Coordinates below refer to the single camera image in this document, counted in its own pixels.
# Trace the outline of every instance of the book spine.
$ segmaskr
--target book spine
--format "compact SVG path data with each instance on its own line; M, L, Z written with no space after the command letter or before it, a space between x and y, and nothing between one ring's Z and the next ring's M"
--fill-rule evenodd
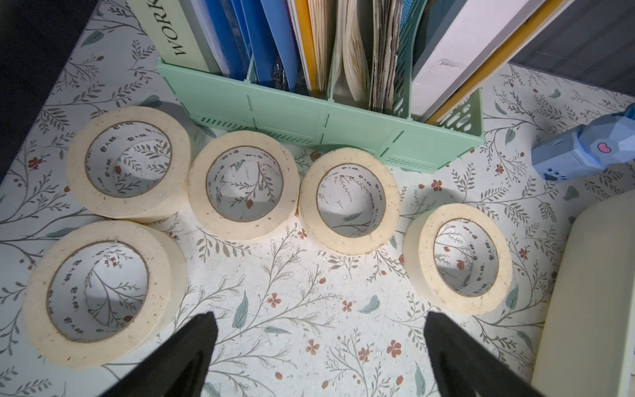
M128 0L128 5L166 63L215 72L203 57L178 1Z

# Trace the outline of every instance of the light green book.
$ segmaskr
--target light green book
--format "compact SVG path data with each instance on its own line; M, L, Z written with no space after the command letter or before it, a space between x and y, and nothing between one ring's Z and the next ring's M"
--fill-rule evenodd
M190 0L128 0L128 5L166 63L220 74Z

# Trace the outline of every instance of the masking tape roll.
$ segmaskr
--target masking tape roll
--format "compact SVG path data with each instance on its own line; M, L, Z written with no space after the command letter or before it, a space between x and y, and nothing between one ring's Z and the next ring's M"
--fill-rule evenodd
M190 171L190 205L213 234L261 238L297 208L300 177L293 156L260 132L235 131L210 142Z
M29 279L24 322L37 350L69 368L109 363L168 325L187 266L165 234L125 220L72 231Z
M505 236L487 215L465 204L416 218L406 231L403 258L417 292L456 313L494 310L512 283Z
M401 198L390 170L371 154L346 147L320 157L300 188L300 216L327 249L365 255L388 242Z
M129 106L92 119L69 148L72 195L113 219L152 222L187 204L191 145L181 124L150 107Z

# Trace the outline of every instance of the mint green file organizer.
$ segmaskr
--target mint green file organizer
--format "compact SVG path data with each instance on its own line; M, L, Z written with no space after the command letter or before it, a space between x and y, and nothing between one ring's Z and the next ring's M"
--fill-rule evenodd
M157 69L195 123L255 130L316 150L363 149L386 165L432 173L483 143L481 90L438 126L411 118L412 49L425 0L417 0L400 37L392 114L256 84L253 60L244 81L169 65Z

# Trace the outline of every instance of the floral patterned surface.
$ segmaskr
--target floral patterned surface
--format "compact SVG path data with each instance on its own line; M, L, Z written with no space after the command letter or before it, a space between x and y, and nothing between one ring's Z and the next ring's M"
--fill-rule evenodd
M392 169L403 202L390 243L364 257L340 257L321 250L299 219L262 241L230 243L186 209L151 224L175 239L188 260L187 295L173 324L114 363L58 367L30 343L21 303L44 252L69 231L101 219L67 187L64 159L73 136L90 118L139 104L179 119L196 148L220 133L187 122L155 70L156 57L124 1L104 0L3 180L1 396L98 395L191 316L208 310L220 333L203 396L437 395L422 327L438 308L408 282L401 245L417 215L456 202L480 209L507 236L514 283L490 314L448 314L530 379L571 224L585 208L635 185L633 163L558 185L531 167L537 142L621 111L633 98L506 66L484 86L484 145L433 175ZM320 155L290 149L301 175Z

